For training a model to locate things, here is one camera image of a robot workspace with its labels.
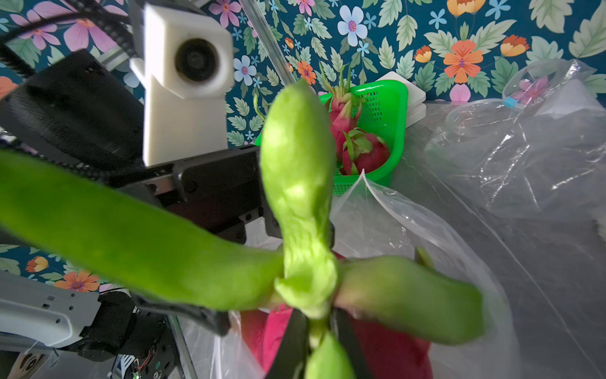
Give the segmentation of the pink dragon fruit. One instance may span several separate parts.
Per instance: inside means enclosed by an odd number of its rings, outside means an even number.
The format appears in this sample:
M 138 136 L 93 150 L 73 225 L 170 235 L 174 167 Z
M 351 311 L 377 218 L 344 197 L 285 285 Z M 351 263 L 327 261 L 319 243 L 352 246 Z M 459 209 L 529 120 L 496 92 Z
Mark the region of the pink dragon fruit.
M 387 142 L 360 128 L 342 132 L 345 141 L 342 146 L 342 167 L 345 176 L 368 174 L 382 167 L 390 158 Z
M 326 84 L 327 91 L 331 94 L 331 100 L 326 102 L 325 107 L 329 110 L 331 118 L 331 134 L 336 142 L 336 159 L 342 162 L 342 150 L 346 141 L 346 134 L 358 125 L 361 116 L 364 99 L 353 94 L 351 90 L 351 69 L 347 69 L 347 76 L 343 72 L 347 65 L 339 71 L 339 83 L 335 86 Z
M 483 297 L 406 257 L 339 261 L 331 249 L 333 184 L 266 187 L 282 231 L 267 251 L 221 239 L 38 159 L 1 154 L 1 225 L 33 246 L 131 290 L 218 311 L 285 304 L 310 322 L 307 378 L 352 378 L 329 327 L 333 307 L 395 331 L 458 345 L 485 331 Z

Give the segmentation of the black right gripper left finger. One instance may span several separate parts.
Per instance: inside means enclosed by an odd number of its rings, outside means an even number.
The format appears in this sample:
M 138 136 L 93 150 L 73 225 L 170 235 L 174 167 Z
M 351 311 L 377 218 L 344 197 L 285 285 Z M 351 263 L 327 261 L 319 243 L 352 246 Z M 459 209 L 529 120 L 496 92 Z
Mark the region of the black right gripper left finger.
M 266 379 L 298 379 L 305 376 L 309 356 L 309 320 L 293 309 L 279 350 Z

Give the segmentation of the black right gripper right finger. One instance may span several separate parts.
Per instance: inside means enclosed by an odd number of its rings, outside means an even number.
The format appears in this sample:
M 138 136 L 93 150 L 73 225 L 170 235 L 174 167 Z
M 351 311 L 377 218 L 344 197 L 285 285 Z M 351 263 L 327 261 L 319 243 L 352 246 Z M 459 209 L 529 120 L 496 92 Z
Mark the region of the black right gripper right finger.
M 331 310 L 331 331 L 336 336 L 337 341 L 343 346 L 347 357 L 353 366 L 357 379 L 373 379 L 373 375 L 365 361 L 365 356 L 361 350 L 356 337 L 354 324 L 347 311 L 333 308 Z

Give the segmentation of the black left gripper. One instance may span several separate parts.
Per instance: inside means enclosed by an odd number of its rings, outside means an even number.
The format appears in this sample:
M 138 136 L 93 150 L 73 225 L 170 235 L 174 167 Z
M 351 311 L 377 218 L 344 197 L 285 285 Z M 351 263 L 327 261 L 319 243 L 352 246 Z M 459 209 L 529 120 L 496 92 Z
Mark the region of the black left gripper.
M 267 235 L 282 238 L 266 200 L 260 148 L 248 145 L 118 174 L 118 190 L 164 208 L 225 240 L 244 244 L 245 226 L 264 219 Z

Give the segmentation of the clear zip-top bag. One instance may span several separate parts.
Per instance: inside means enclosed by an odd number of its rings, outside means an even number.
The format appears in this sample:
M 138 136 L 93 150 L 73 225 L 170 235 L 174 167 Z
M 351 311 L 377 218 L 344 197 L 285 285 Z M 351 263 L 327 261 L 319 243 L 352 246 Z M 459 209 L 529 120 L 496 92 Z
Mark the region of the clear zip-top bag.
M 547 59 L 499 99 L 456 107 L 425 147 L 430 170 L 495 216 L 604 216 L 605 110 L 585 84 L 592 75 L 579 60 Z
M 360 178 L 335 197 L 336 251 L 348 259 L 402 256 L 476 286 L 484 297 L 484 335 L 468 344 L 429 343 L 352 321 L 375 378 L 519 378 L 519 343 L 503 288 L 487 265 L 439 216 L 397 191 Z M 262 378 L 276 356 L 290 311 L 232 314 L 232 330 L 213 336 L 183 322 L 199 378 Z

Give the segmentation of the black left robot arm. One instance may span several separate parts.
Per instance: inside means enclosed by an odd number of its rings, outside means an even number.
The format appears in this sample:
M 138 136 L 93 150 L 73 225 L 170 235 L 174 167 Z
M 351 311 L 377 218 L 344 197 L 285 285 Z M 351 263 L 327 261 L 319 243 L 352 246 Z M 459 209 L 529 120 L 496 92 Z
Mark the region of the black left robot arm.
M 208 151 L 211 97 L 233 84 L 232 41 L 197 9 L 146 2 L 143 160 Z M 252 310 L 272 300 L 309 320 L 309 366 L 345 358 L 329 326 L 339 286 L 329 214 L 336 168 L 328 110 L 306 81 L 275 97 L 261 134 L 264 197 L 282 249 L 238 245 L 114 189 L 17 153 L 1 155 L 1 225 L 33 246 L 169 306 Z

